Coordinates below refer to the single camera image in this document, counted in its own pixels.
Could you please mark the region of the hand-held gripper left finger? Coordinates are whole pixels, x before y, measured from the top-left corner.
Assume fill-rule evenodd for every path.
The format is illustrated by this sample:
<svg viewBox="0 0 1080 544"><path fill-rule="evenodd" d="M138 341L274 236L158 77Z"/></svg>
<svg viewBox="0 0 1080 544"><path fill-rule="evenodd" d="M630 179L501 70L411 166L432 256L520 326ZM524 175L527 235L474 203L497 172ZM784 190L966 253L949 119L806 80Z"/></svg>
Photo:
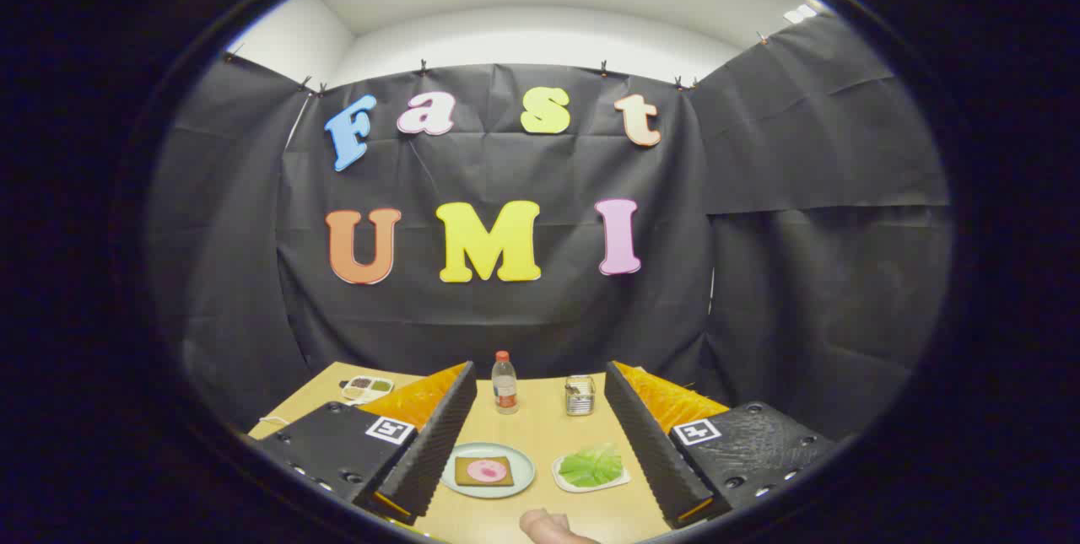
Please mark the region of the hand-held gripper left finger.
<svg viewBox="0 0 1080 544"><path fill-rule="evenodd" d="M377 402L325 402L254 441L318 490L406 525L424 516L476 398L472 361Z"/></svg>

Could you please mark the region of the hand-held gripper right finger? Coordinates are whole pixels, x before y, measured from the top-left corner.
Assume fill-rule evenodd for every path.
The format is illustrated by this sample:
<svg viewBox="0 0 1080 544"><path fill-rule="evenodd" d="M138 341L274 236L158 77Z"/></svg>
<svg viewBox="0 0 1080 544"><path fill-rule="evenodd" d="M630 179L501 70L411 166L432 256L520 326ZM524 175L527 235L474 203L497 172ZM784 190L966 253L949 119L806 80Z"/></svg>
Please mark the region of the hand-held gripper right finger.
<svg viewBox="0 0 1080 544"><path fill-rule="evenodd" d="M775 497L834 450L767 403L728 408L618 361L605 368L604 395L672 528Z"/></svg>

